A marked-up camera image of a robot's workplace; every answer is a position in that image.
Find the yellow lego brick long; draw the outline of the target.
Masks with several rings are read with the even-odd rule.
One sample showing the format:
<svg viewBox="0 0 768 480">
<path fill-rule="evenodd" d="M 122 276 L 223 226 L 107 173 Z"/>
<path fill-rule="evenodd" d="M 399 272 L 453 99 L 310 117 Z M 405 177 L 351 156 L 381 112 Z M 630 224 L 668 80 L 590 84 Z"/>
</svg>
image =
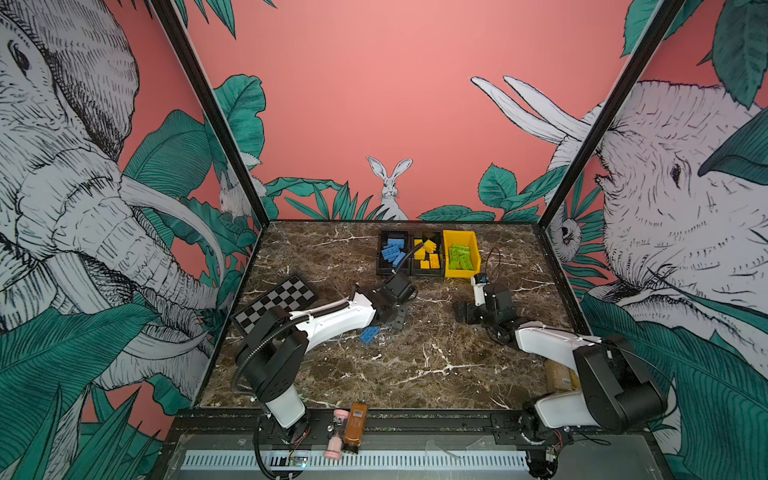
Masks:
<svg viewBox="0 0 768 480">
<path fill-rule="evenodd" d="M 414 248 L 415 252 L 413 254 L 413 259 L 416 261 L 423 261 L 426 256 L 426 250 L 423 247 L 423 241 L 421 239 L 416 239 L 414 241 Z"/>
</svg>

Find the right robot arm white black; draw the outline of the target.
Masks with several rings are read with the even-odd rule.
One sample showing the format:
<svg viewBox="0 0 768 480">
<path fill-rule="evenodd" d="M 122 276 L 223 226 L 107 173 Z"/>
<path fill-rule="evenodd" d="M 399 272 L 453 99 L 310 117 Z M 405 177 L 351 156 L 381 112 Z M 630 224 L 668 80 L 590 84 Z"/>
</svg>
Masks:
<svg viewBox="0 0 768 480">
<path fill-rule="evenodd" d="M 580 387 L 541 397 L 521 416 L 523 430 L 597 427 L 622 433 L 664 414 L 667 400 L 648 364 L 621 335 L 596 337 L 519 316 L 511 291 L 485 276 L 471 279 L 474 300 L 455 304 L 458 320 L 482 325 L 502 346 L 541 356 L 573 371 Z"/>
</svg>

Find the blue lego brick angled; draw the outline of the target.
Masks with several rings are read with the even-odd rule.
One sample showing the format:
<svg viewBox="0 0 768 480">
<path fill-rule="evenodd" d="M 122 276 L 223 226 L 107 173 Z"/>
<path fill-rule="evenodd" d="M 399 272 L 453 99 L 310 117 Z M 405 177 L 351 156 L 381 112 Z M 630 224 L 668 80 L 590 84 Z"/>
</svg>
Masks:
<svg viewBox="0 0 768 480">
<path fill-rule="evenodd" d="M 368 327 L 359 335 L 360 340 L 369 345 L 381 331 L 380 327 Z"/>
</svg>

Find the black bin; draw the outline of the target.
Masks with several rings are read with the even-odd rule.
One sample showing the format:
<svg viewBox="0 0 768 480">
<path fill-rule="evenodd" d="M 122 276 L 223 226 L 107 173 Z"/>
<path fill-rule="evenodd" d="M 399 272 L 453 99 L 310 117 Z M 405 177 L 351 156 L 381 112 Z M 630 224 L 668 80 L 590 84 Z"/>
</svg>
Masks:
<svg viewBox="0 0 768 480">
<path fill-rule="evenodd" d="M 378 236 L 376 274 L 385 276 L 399 268 L 400 272 L 410 275 L 412 259 L 410 251 L 412 236 L 404 230 L 382 230 Z"/>
<path fill-rule="evenodd" d="M 436 254 L 439 255 L 440 258 L 440 269 L 421 269 L 420 268 L 420 262 L 413 259 L 412 256 L 412 266 L 411 266 L 411 274 L 413 276 L 422 276 L 422 277 L 443 277 L 445 273 L 445 254 L 444 254 L 444 246 L 443 246 L 443 236 L 441 231 L 433 230 L 433 231 L 416 231 L 412 234 L 412 246 L 414 247 L 414 241 L 416 239 L 421 239 L 423 241 L 423 247 L 424 242 L 426 240 L 432 240 L 434 243 L 437 244 L 437 250 Z M 426 256 L 424 260 L 427 260 L 429 262 L 429 254 L 426 252 Z"/>
</svg>

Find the green lego brick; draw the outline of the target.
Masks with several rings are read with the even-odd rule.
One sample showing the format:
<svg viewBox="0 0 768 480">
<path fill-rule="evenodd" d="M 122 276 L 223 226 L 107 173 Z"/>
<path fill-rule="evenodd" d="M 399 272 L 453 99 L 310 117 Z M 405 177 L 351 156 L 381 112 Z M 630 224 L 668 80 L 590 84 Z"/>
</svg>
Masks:
<svg viewBox="0 0 768 480">
<path fill-rule="evenodd" d="M 450 247 L 450 255 L 457 259 L 469 258 L 471 255 L 471 250 L 466 245 L 454 243 Z"/>
<path fill-rule="evenodd" d="M 449 268 L 452 270 L 473 271 L 474 265 L 470 257 L 457 259 L 451 256 L 449 260 Z"/>
</svg>

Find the yellow storage bin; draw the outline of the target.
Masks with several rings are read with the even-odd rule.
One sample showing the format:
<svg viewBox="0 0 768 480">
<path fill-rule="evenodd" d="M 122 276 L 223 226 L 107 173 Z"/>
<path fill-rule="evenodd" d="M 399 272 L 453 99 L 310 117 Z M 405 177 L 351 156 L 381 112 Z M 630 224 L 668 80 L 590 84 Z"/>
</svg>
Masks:
<svg viewBox="0 0 768 480">
<path fill-rule="evenodd" d="M 445 277 L 469 279 L 481 269 L 481 255 L 474 231 L 444 230 Z"/>
</svg>

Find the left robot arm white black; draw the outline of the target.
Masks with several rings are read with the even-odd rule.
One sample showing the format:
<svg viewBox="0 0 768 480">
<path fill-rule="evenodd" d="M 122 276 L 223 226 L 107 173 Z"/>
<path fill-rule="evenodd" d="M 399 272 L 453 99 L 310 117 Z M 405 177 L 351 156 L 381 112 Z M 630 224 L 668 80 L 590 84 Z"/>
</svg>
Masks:
<svg viewBox="0 0 768 480">
<path fill-rule="evenodd" d="M 381 284 L 357 286 L 349 296 L 317 308 L 268 309 L 235 356 L 231 391 L 255 398 L 286 431 L 306 425 L 306 407 L 294 385 L 306 354 L 348 331 L 395 324 L 416 293 L 410 278 L 398 272 Z"/>
</svg>

